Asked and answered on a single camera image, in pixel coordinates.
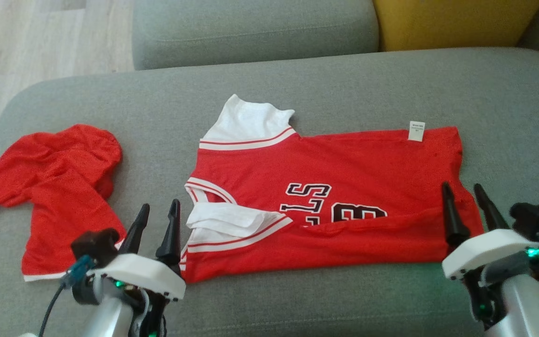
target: sofa cushion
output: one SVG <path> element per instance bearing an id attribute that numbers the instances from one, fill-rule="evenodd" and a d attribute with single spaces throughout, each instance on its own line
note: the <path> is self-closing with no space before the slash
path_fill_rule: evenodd
<path id="1" fill-rule="evenodd" d="M 141 254 L 154 256 L 169 204 L 192 209 L 183 184 L 197 141 L 231 94 L 294 109 L 304 136 L 456 125 L 461 179 L 483 184 L 506 211 L 539 203 L 539 53 L 523 49 L 400 51 L 137 71 L 40 83 L 18 94 L 0 119 L 0 155 L 32 132 L 75 123 L 111 131 L 124 148 L 109 204 L 127 226 L 151 204 Z M 30 205 L 0 208 L 0 336 L 37 331 L 56 282 L 20 273 Z M 188 238 L 182 228 L 182 244 Z M 468 297 L 438 264 L 276 271 L 189 285 L 168 306 L 172 336 L 481 336 Z M 80 334 L 93 311 L 62 293 L 47 331 Z"/>
<path id="2" fill-rule="evenodd" d="M 377 51 L 370 0 L 136 1 L 137 70 Z"/>

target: basketball jersey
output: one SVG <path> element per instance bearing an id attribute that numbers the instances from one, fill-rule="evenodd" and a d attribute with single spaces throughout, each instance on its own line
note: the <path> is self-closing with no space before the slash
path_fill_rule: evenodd
<path id="1" fill-rule="evenodd" d="M 186 182 L 195 207 L 180 268 L 187 282 L 220 275 L 368 263 L 441 262 L 441 184 L 483 233 L 461 185 L 458 130 L 302 137 L 293 110 L 233 95 L 200 140 Z"/>

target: white trim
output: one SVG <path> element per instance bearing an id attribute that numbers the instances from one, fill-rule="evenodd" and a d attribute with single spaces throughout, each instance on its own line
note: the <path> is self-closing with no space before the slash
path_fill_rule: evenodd
<path id="1" fill-rule="evenodd" d="M 193 193 L 195 194 L 195 196 L 199 200 L 199 203 L 201 203 L 201 202 L 203 202 L 203 203 L 209 202 L 209 200 L 207 199 L 207 194 L 205 194 L 205 192 L 203 190 L 199 190 L 198 188 L 191 188 L 191 189 L 193 190 Z"/>
<path id="2" fill-rule="evenodd" d="M 196 203 L 197 200 L 195 200 L 195 194 L 194 194 L 194 192 L 193 192 L 193 188 L 188 187 L 188 186 L 184 186 L 184 189 L 185 189 L 186 192 L 189 194 L 190 200 L 192 200 L 193 203 Z"/>
<path id="3" fill-rule="evenodd" d="M 118 241 L 118 242 L 116 242 L 116 243 L 114 244 L 114 247 L 115 247 L 116 249 L 120 249 L 120 246 L 122 245 L 123 242 L 124 242 L 124 239 L 121 239 L 120 241 Z"/>
<path id="4" fill-rule="evenodd" d="M 236 248 L 242 248 L 246 247 L 248 245 L 252 245 L 255 242 L 261 241 L 262 239 L 265 239 L 266 237 L 274 234 L 278 230 L 284 228 L 288 224 L 292 222 L 292 219 L 288 216 L 285 216 L 282 220 L 279 220 L 274 224 L 273 226 L 266 228 L 264 232 L 262 232 L 259 235 L 253 235 L 249 239 L 240 240 L 232 243 L 225 243 L 222 245 L 197 245 L 195 247 L 188 246 L 188 252 L 218 252 L 218 251 L 227 251 L 231 249 Z"/>
<path id="5" fill-rule="evenodd" d="M 261 147 L 271 147 L 272 145 L 276 145 L 296 133 L 297 132 L 293 128 L 289 127 L 286 130 L 284 130 L 283 133 L 280 134 L 280 136 L 273 139 L 265 139 L 265 140 L 261 139 L 261 140 L 252 140 L 252 141 L 244 141 L 244 142 L 237 142 L 237 143 L 225 143 L 225 144 L 222 144 L 221 142 L 206 143 L 206 141 L 208 140 L 201 139 L 201 141 L 199 142 L 199 149 L 216 150 L 216 151 L 259 149 Z"/>
<path id="6" fill-rule="evenodd" d="M 186 245 L 184 246 L 184 248 L 182 248 L 182 251 L 180 252 L 180 256 L 182 256 L 180 258 L 180 262 L 179 263 L 184 263 L 186 264 Z"/>
<path id="7" fill-rule="evenodd" d="M 32 281 L 38 281 L 40 279 L 62 278 L 62 276 L 64 275 L 66 275 L 66 271 L 63 271 L 62 273 L 44 274 L 44 275 L 22 275 L 22 277 L 24 277 L 24 281 L 32 282 Z"/>
<path id="8" fill-rule="evenodd" d="M 234 205 L 237 205 L 236 200 L 226 190 L 224 190 L 220 186 L 217 186 L 214 183 L 204 181 L 203 179 L 190 177 L 186 181 L 186 184 L 184 184 L 184 186 L 191 187 L 193 189 L 206 190 L 207 192 L 210 192 L 211 194 L 215 194 L 216 196 L 222 198 L 227 203 L 232 203 Z"/>

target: red stripe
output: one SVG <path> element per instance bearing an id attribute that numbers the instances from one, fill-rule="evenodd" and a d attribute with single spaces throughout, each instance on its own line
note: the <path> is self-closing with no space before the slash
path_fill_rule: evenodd
<path id="1" fill-rule="evenodd" d="M 235 243 L 235 242 L 240 242 L 240 241 L 245 241 L 245 240 L 248 240 L 248 239 L 252 239 L 253 237 L 256 237 L 257 235 L 260 235 L 261 233 L 267 231 L 268 229 L 272 228 L 275 224 L 277 224 L 278 222 L 281 222 L 282 220 L 286 219 L 287 216 L 282 216 L 279 220 L 276 220 L 276 222 L 273 222 L 271 225 L 267 226 L 267 228 L 265 228 L 263 231 L 259 232 L 259 233 L 255 233 L 251 236 L 248 236 L 248 237 L 244 237 L 242 239 L 237 239 L 237 240 L 232 240 L 232 241 L 226 241 L 226 242 L 210 242 L 210 243 L 197 243 L 195 245 L 189 245 L 189 247 L 199 247 L 199 246 L 220 246 L 220 245 L 226 245 L 226 244 L 229 244 L 229 243 Z"/>
<path id="2" fill-rule="evenodd" d="M 192 194 L 193 198 L 195 199 L 195 202 L 199 202 L 199 199 L 197 199 L 197 195 L 195 194 L 194 190 L 191 188 L 190 193 Z"/>
<path id="3" fill-rule="evenodd" d="M 215 145 L 239 145 L 239 144 L 252 144 L 252 143 L 263 143 L 264 141 L 274 140 L 280 136 L 282 136 L 284 133 L 286 133 L 288 130 L 292 130 L 292 126 L 290 128 L 287 128 L 283 132 L 281 132 L 278 136 L 268 138 L 268 139 L 261 139 L 261 140 L 249 140 L 249 141 L 235 141 L 234 143 L 220 143 L 216 141 L 206 141 L 201 140 L 201 143 L 205 144 L 215 144 Z"/>
<path id="4" fill-rule="evenodd" d="M 197 183 L 197 182 L 190 182 L 190 181 L 187 181 L 186 183 L 187 183 L 187 184 L 190 184 L 190 185 L 197 185 L 197 186 L 201 186 L 201 187 L 205 187 L 205 188 L 208 188 L 208 189 L 210 189 L 210 190 L 213 190 L 214 192 L 216 192 L 217 194 L 219 194 L 224 200 L 226 200 L 227 203 L 232 203 L 232 202 L 230 201 L 230 199 L 229 199 L 227 196 L 225 196 L 225 194 L 223 194 L 223 193 L 220 192 L 219 190 L 216 190 L 216 189 L 213 188 L 213 187 L 205 186 L 205 185 L 203 185 L 203 184 L 201 184 L 201 183 Z"/>

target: wooden floor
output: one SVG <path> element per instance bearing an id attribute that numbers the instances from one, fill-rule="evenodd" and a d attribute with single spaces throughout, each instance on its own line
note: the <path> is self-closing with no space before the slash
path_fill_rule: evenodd
<path id="1" fill-rule="evenodd" d="M 134 0 L 0 0 L 0 113 L 48 79 L 133 71 Z"/>

